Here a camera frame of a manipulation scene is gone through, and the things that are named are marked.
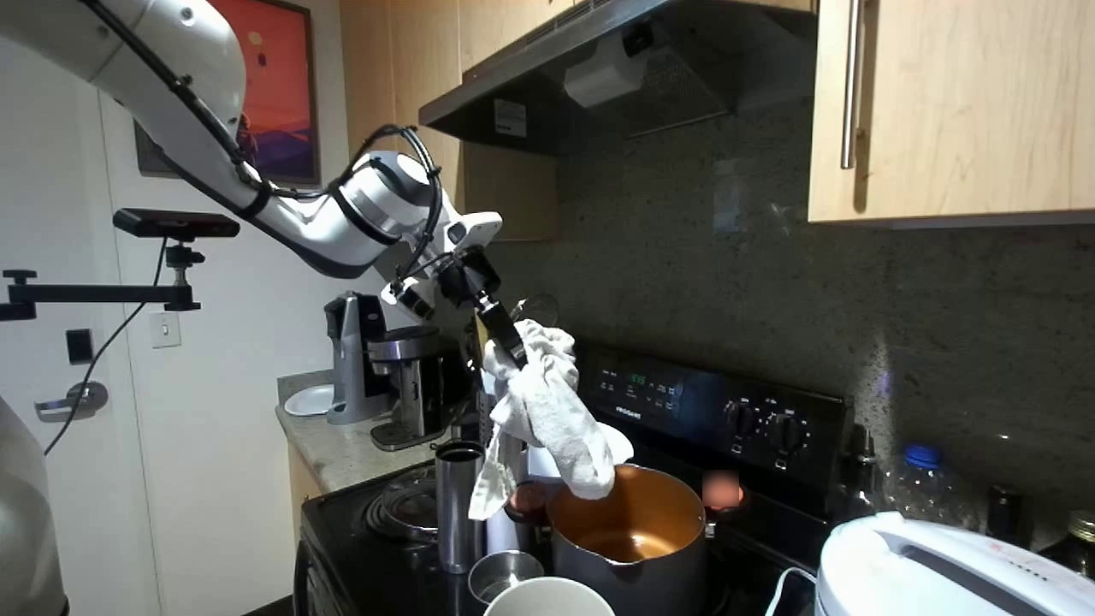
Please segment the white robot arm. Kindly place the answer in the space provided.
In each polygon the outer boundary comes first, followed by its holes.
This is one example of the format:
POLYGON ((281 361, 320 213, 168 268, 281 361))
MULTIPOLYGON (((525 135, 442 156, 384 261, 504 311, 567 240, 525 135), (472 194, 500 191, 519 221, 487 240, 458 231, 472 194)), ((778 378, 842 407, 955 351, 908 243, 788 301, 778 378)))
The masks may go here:
POLYGON ((386 284, 394 304, 427 319, 442 292, 475 311, 510 361, 526 361, 483 256, 504 214, 461 214, 415 126, 379 126, 410 154, 363 142, 328 184, 283 189, 243 149, 248 61, 208 0, 0 0, 0 34, 118 98, 178 179, 315 270, 361 277, 405 243, 410 261, 386 284))

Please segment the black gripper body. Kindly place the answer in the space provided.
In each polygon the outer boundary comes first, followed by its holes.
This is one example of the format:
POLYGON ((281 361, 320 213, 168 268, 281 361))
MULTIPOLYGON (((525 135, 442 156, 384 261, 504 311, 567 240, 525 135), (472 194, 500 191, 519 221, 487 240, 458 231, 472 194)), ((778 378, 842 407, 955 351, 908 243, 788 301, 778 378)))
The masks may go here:
POLYGON ((492 270, 483 247, 446 254, 433 262, 433 277, 453 304, 491 307, 500 273, 492 270))

